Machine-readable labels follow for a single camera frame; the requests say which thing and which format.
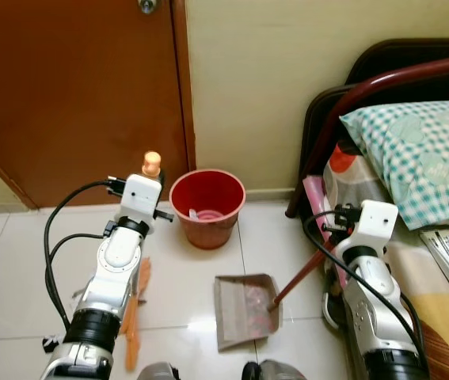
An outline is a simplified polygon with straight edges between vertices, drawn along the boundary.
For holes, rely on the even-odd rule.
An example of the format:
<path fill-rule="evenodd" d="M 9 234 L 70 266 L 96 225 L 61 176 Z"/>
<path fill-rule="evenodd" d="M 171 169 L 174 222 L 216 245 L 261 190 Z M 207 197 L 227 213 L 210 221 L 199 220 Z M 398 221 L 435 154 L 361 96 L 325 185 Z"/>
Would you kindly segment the pink cloth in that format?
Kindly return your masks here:
<path fill-rule="evenodd" d="M 305 196 L 310 203 L 310 216 L 330 209 L 322 175 L 307 175 L 303 180 Z"/>

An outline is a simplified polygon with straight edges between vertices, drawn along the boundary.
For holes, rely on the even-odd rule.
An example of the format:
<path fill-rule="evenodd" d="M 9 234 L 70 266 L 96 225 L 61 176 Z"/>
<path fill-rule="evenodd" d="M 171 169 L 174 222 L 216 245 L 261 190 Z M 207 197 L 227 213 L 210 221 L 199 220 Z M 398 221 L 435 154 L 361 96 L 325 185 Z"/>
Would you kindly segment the orange broom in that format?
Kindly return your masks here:
<path fill-rule="evenodd" d="M 149 151 L 144 155 L 144 163 L 142 166 L 142 174 L 145 177 L 150 177 L 152 180 L 162 181 L 160 177 L 162 173 L 162 156 L 158 152 Z M 148 287 L 150 281 L 151 262 L 150 258 L 142 258 L 135 279 L 136 289 L 133 296 L 127 304 L 125 314 L 125 321 L 120 334 L 126 337 L 127 350 L 125 359 L 125 368 L 127 372 L 136 370 L 137 361 L 139 358 L 139 351 L 141 341 L 139 337 L 139 307 L 141 305 L 142 296 Z"/>

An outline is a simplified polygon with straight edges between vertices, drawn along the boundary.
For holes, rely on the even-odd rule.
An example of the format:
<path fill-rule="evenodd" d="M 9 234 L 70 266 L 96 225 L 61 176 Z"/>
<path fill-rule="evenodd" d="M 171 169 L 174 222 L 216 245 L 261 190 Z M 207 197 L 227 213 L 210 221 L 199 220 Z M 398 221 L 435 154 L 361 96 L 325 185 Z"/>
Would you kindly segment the brown wooden door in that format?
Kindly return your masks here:
<path fill-rule="evenodd" d="M 185 0 L 0 0 L 0 178 L 29 209 L 162 156 L 196 166 Z"/>

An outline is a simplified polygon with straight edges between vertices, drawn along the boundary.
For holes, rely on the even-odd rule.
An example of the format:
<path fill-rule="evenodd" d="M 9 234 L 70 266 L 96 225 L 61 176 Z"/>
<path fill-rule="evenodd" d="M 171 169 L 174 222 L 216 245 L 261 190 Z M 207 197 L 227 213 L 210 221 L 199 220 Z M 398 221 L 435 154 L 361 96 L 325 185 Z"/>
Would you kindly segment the dark metal bed frame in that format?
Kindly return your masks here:
<path fill-rule="evenodd" d="M 322 174 L 333 149 L 348 140 L 341 116 L 364 106 L 421 101 L 449 101 L 449 37 L 405 37 L 367 48 L 343 85 L 315 95 L 305 109 L 295 191 L 285 215 L 301 218 L 310 210 L 303 180 Z"/>

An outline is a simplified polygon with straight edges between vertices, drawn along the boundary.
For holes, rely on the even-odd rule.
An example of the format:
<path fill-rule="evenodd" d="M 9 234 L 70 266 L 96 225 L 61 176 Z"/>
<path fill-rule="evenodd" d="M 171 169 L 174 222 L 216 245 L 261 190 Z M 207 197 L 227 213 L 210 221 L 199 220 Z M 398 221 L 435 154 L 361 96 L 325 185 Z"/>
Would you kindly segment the red plastic bucket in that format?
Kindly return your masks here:
<path fill-rule="evenodd" d="M 197 249 L 224 246 L 245 201 L 245 185 L 234 174 L 214 168 L 181 175 L 169 190 L 169 203 L 180 218 L 185 238 Z M 213 223 L 198 223 L 188 217 L 191 209 L 214 210 L 225 216 Z"/>

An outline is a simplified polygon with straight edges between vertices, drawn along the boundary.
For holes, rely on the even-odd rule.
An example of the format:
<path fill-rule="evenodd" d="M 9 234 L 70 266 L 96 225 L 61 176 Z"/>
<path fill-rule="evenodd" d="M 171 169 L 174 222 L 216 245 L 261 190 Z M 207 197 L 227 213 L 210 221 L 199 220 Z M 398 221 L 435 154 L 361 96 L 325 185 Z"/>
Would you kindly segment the white paper scrap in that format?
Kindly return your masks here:
<path fill-rule="evenodd" d="M 188 217 L 192 219 L 192 221 L 196 221 L 198 223 L 213 223 L 221 220 L 225 215 L 221 212 L 217 212 L 214 210 L 202 210 L 197 211 L 195 209 L 191 209 L 188 211 Z"/>

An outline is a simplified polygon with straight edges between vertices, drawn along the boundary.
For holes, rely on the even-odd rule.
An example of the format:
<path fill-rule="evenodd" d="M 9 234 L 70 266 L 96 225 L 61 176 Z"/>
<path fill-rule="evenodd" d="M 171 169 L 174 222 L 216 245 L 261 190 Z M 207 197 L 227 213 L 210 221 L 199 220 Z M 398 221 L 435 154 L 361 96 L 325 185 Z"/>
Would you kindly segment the grey right robot foot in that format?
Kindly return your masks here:
<path fill-rule="evenodd" d="M 300 370 L 274 359 L 263 362 L 247 362 L 240 380 L 306 380 Z"/>

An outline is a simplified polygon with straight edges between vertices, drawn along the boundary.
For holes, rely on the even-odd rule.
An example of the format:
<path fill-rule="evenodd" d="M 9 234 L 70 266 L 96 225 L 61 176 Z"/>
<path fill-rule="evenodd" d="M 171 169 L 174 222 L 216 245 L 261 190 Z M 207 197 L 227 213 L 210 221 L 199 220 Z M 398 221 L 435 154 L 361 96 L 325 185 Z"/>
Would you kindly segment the green checkered pillow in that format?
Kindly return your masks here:
<path fill-rule="evenodd" d="M 364 106 L 339 121 L 380 175 L 406 227 L 449 226 L 449 101 Z"/>

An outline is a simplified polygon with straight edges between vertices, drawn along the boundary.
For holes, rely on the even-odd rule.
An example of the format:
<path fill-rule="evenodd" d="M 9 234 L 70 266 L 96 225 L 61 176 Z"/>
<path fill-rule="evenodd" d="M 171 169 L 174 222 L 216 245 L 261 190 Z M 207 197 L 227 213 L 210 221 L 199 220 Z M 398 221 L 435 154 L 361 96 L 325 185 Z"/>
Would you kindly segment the colourful patterned bed sheet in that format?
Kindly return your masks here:
<path fill-rule="evenodd" d="M 368 158 L 350 140 L 336 142 L 330 149 L 322 176 L 330 205 L 392 200 Z M 386 262 L 401 292 L 413 302 L 422 319 L 432 380 L 449 380 L 448 279 L 423 242 L 420 231 L 409 230 L 401 218 L 386 247 Z"/>

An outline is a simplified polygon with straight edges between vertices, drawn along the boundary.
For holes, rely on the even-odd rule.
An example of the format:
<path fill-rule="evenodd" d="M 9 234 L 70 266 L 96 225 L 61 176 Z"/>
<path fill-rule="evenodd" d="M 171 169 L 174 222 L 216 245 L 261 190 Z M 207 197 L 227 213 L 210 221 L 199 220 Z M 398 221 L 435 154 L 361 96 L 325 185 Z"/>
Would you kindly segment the grey left robot foot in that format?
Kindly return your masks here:
<path fill-rule="evenodd" d="M 136 380 L 180 380 L 178 370 L 167 362 L 157 362 L 145 366 L 137 375 Z"/>

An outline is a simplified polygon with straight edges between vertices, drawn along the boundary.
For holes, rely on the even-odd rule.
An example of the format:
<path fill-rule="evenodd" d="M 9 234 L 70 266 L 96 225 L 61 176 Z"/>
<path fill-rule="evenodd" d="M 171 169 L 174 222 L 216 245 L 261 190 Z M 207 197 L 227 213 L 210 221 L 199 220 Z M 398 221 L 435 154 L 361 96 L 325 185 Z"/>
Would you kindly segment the grey dustpan with red handle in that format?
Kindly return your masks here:
<path fill-rule="evenodd" d="M 230 350 L 277 333 L 282 301 L 311 272 L 321 268 L 323 261 L 325 254 L 316 251 L 282 290 L 268 274 L 217 275 L 212 289 L 218 350 Z"/>

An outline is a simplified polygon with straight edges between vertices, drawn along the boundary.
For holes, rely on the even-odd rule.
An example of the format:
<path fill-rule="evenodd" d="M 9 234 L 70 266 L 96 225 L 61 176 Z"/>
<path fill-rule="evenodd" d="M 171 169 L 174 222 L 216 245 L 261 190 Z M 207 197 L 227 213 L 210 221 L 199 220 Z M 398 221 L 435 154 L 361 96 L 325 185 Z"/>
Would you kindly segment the grey robot foot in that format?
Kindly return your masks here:
<path fill-rule="evenodd" d="M 178 370 L 167 362 L 157 362 L 145 366 L 137 375 L 136 380 L 180 380 Z"/>
<path fill-rule="evenodd" d="M 263 362 L 247 362 L 240 380 L 306 380 L 300 370 L 274 359 Z"/>

